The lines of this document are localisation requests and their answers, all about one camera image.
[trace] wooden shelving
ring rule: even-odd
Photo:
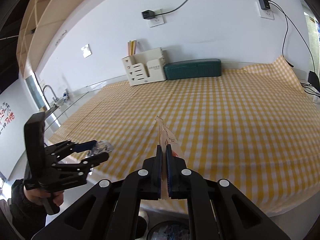
[[[30,0],[17,45],[17,60],[24,78],[30,76],[63,22],[84,0]]]

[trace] power cord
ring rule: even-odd
[[[302,36],[301,33],[299,32],[299,30],[298,30],[298,28],[296,27],[296,25],[295,25],[295,24],[293,23],[293,21],[285,14],[285,12],[284,12],[283,9],[280,7],[280,5],[278,5],[276,2],[273,2],[272,0],[268,0],[268,1],[270,2],[270,4],[276,6],[276,7],[284,14],[284,16],[285,16],[285,18],[286,18],[286,21],[287,21],[287,31],[286,31],[286,34],[285,34],[285,36],[284,36],[284,41],[283,41],[283,46],[282,46],[282,56],[284,57],[284,53],[283,53],[283,51],[284,51],[284,43],[285,43],[285,39],[286,39],[286,37],[287,37],[288,30],[289,30],[289,25],[288,25],[288,20],[287,20],[287,19],[289,19],[290,22],[291,22],[291,23],[293,24],[293,26],[295,27],[295,29],[296,29],[296,30],[298,31],[298,33],[300,34],[300,36],[301,36],[301,38],[303,39],[304,43],[306,44],[306,46],[307,46],[307,48],[308,48],[308,50],[309,50],[309,52],[310,52],[311,58],[312,58],[313,69],[314,69],[314,71],[316,72],[315,61],[313,60],[313,56],[312,56],[311,50],[310,50],[308,44],[306,43],[305,39],[303,38],[303,36]]]
[[[182,6],[184,6],[184,5],[185,5],[185,3],[186,3],[187,1],[188,1],[188,0],[185,0],[185,1],[183,2],[183,4],[182,4],[182,5],[180,5],[178,8],[176,8],[176,9],[174,9],[174,10],[170,11],[170,12],[156,14],[155,16],[165,15],[165,14],[168,14],[168,13],[172,13],[172,12],[174,12],[174,11],[176,11],[176,10],[180,9]]]
[[[16,38],[16,37],[19,37],[19,35],[14,35],[14,36],[2,38],[2,39],[0,39],[0,41],[2,41],[2,40],[7,40],[7,39],[10,39],[10,38]]]
[[[312,91],[312,94],[311,94],[311,93],[309,93],[309,92],[307,92],[307,91],[304,90],[307,94],[313,95],[313,96],[317,96],[317,97],[320,98],[320,93],[319,93],[318,91],[312,90],[313,86],[312,86],[311,84],[305,84],[305,83],[300,83],[300,84],[301,84],[301,86],[302,86],[304,89],[309,89],[309,90]]]

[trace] table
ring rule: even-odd
[[[50,141],[108,140],[115,150],[97,172],[124,179],[156,154],[157,115],[180,142],[188,168],[230,180],[269,216],[320,190],[320,112],[283,57],[221,77],[107,85]],[[143,204],[187,210],[184,201]]]

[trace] teal storage box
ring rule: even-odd
[[[197,77],[219,77],[221,76],[221,60],[195,59],[169,63],[164,66],[164,73],[169,80],[197,78]]]

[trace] white desk organizer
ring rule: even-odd
[[[122,59],[131,86],[166,80],[161,48],[147,50]]]

